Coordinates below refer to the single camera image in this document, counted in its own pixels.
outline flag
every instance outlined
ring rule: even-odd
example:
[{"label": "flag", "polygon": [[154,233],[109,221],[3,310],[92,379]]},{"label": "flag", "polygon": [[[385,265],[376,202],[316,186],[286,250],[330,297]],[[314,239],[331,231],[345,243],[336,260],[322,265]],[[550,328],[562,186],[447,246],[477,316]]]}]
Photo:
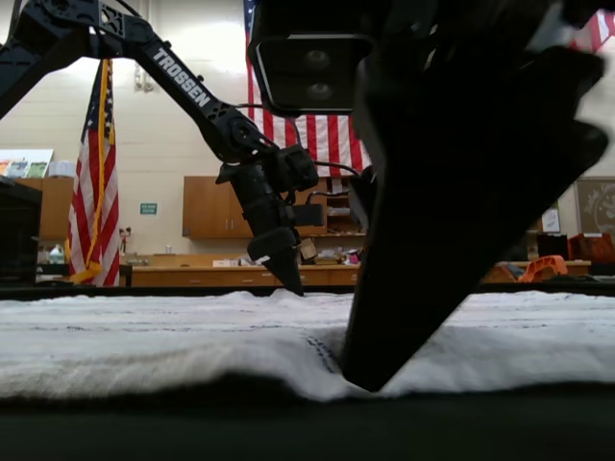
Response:
[{"label": "flag", "polygon": [[68,216],[67,256],[74,282],[118,284],[118,202],[112,64],[104,60],[87,109]]},{"label": "flag", "polygon": [[[250,42],[252,16],[258,0],[244,0],[244,18],[247,42]],[[252,65],[248,62],[248,103],[261,104],[258,82]],[[280,117],[275,117],[264,109],[248,109],[250,117],[258,129],[280,147],[297,144],[292,123]],[[329,161],[351,166],[357,171],[370,164],[369,156],[364,146],[355,137],[353,119],[341,115],[305,115],[296,119],[301,143],[307,147],[312,159]],[[340,177],[349,175],[346,170],[335,167],[318,167],[321,177]]]},{"label": "flag", "polygon": [[615,15],[598,11],[583,29],[576,31],[571,46],[574,49],[596,53],[615,36]]}]

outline white wall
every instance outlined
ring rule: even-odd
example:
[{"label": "white wall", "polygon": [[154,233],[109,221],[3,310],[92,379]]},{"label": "white wall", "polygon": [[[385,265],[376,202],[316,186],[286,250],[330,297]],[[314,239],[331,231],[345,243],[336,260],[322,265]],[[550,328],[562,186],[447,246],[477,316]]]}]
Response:
[{"label": "white wall", "polygon": [[[579,110],[580,120],[605,129],[611,144],[603,159],[585,176],[615,177],[615,39],[610,39],[601,51],[607,67],[603,79],[583,98]],[[579,233],[577,193],[571,187],[559,200],[562,231],[568,235]]]},{"label": "white wall", "polygon": [[[241,0],[152,0],[155,30],[212,92],[245,102],[245,32]],[[0,2],[4,42],[11,2]],[[48,75],[0,121],[0,148],[53,148],[55,159],[77,160],[98,61],[80,60]],[[216,175],[219,161],[192,120],[159,89],[134,92],[135,65],[116,60],[113,90],[117,132],[120,224],[131,226],[129,250],[162,253],[243,252],[246,242],[193,243],[182,237],[183,178]],[[157,217],[139,215],[140,202],[158,202]]]}]

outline black robotic arm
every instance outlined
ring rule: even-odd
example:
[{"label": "black robotic arm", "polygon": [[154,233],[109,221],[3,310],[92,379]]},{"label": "black robotic arm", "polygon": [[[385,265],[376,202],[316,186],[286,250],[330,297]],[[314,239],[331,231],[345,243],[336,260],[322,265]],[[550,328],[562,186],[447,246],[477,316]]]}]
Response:
[{"label": "black robotic arm", "polygon": [[29,1],[0,48],[0,119],[45,75],[83,57],[137,61],[185,110],[223,163],[218,182],[231,182],[243,207],[255,236],[251,258],[264,259],[288,289],[302,293],[297,208],[280,194],[292,198],[317,184],[309,153],[300,146],[281,150],[238,109],[216,99],[144,19],[98,0]]}]

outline poster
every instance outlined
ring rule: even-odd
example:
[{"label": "poster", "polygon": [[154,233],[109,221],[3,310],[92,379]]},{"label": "poster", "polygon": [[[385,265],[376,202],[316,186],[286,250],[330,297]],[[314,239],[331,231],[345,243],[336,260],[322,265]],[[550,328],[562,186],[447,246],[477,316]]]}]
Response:
[{"label": "poster", "polygon": [[27,161],[14,161],[6,172],[9,178],[25,178],[28,171]]},{"label": "poster", "polygon": [[[11,178],[44,178],[51,158],[53,149],[0,149],[0,176]],[[30,167],[35,168],[30,176]]]},{"label": "poster", "polygon": [[47,163],[44,161],[35,161],[30,163],[26,178],[44,178],[47,171]]},{"label": "poster", "polygon": [[5,176],[11,162],[9,160],[0,160],[0,176]]},{"label": "poster", "polygon": [[577,199],[579,230],[615,238],[615,178],[578,180]]}]

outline orange object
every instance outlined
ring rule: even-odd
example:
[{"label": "orange object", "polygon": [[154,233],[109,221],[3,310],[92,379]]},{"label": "orange object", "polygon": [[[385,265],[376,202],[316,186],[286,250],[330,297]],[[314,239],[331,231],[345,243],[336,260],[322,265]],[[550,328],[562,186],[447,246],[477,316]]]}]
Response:
[{"label": "orange object", "polygon": [[517,281],[532,283],[544,281],[558,275],[568,275],[568,268],[564,258],[561,256],[545,256],[532,261],[526,272]]},{"label": "orange object", "polygon": [[592,262],[615,262],[615,250],[608,233],[581,233],[568,240],[570,258]]}]

